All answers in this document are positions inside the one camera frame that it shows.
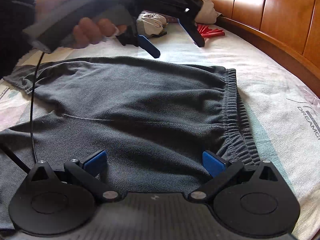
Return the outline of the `left forearm black sleeve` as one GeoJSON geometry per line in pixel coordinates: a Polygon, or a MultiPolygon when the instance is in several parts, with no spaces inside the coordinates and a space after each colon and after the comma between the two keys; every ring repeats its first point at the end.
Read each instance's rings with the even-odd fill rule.
{"type": "Polygon", "coordinates": [[[32,49],[22,31],[35,22],[35,5],[36,0],[1,0],[1,77],[32,49]]]}

